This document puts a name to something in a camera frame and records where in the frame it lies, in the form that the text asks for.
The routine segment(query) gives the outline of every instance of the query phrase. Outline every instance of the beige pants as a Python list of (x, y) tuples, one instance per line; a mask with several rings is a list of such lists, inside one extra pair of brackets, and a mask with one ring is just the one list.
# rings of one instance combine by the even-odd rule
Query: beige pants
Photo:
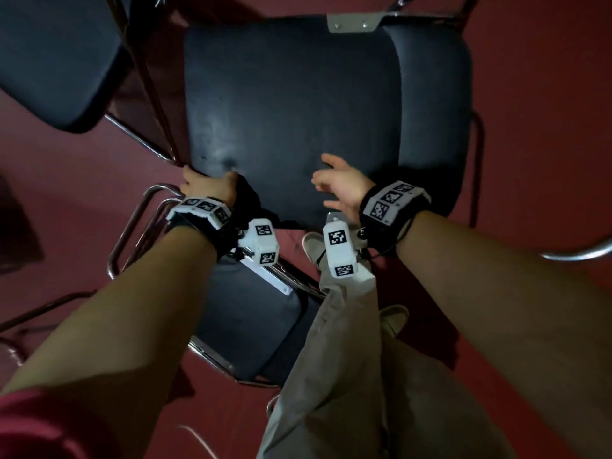
[(446, 366), (381, 332), (368, 264), (344, 280), (321, 265), (327, 297), (280, 393), (258, 458), (514, 456)]

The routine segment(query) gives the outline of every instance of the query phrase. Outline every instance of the person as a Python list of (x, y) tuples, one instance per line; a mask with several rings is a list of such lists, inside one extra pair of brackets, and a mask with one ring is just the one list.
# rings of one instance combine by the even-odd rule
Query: person
[[(374, 182), (333, 155), (314, 173), (325, 206), (359, 220)], [(237, 175), (184, 168), (189, 197), (236, 201)], [(202, 313), (221, 243), (176, 224), (50, 334), (4, 387), (0, 458), (141, 458)], [(584, 457), (612, 456), (612, 299), (584, 277), (421, 210), (396, 251), (440, 309)], [(304, 239), (327, 293), (281, 391), (258, 456), (507, 457), (512, 450), (440, 363), (393, 336), (361, 262), (330, 276), (322, 240)]]

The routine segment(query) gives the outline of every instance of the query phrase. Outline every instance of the black wristband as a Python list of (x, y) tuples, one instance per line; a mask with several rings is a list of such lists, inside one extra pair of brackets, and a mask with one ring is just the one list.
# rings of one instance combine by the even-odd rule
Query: black wristband
[[(192, 200), (198, 201), (197, 206), (201, 206), (202, 203), (207, 203), (206, 199), (191, 198), (184, 200), (175, 208), (185, 205), (189, 206), (190, 201)], [(215, 198), (210, 198), (210, 200), (222, 203), (222, 201)], [(212, 246), (214, 246), (215, 250), (217, 251), (217, 261), (219, 261), (224, 255), (228, 254), (232, 248), (235, 248), (238, 245), (238, 228), (232, 222), (232, 216), (227, 216), (226, 218), (223, 217), (223, 215), (226, 214), (225, 210), (223, 210), (223, 212), (219, 212), (218, 210), (214, 211), (217, 213), (214, 220), (217, 222), (217, 226), (219, 226), (219, 217), (222, 218), (221, 222), (223, 225), (219, 228), (215, 228), (215, 226), (213, 226), (213, 224), (210, 222), (209, 218), (198, 216), (191, 212), (180, 212), (179, 210), (173, 210), (173, 212), (171, 211), (169, 215), (170, 220), (168, 222), (166, 233), (178, 226), (188, 226), (201, 232), (210, 241)]]
[(368, 240), (368, 247), (381, 255), (396, 257), (395, 246), (401, 240), (400, 235), (405, 235), (411, 220), (430, 205), (427, 192), (417, 186), (400, 180), (387, 186), (375, 185), (363, 197), (359, 208), (361, 236)]

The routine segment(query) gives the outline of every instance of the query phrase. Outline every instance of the person's right arm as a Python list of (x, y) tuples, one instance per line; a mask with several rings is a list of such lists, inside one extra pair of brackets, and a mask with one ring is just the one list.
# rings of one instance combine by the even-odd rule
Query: person's right arm
[[(371, 182), (342, 160), (323, 160), (334, 169), (316, 172), (313, 183), (339, 197), (326, 206), (354, 218)], [(612, 457), (608, 292), (431, 212), (415, 217), (397, 253), (457, 329), (580, 455)]]

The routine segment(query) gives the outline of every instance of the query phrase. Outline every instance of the white sneaker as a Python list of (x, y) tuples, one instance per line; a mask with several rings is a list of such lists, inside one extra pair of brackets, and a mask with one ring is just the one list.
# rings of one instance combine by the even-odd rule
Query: white sneaker
[(381, 309), (378, 312), (381, 320), (381, 329), (395, 338), (408, 323), (409, 315), (408, 308), (399, 304)]
[(323, 235), (317, 232), (308, 232), (302, 239), (304, 253), (318, 270), (321, 270), (321, 260), (325, 256), (325, 241)]

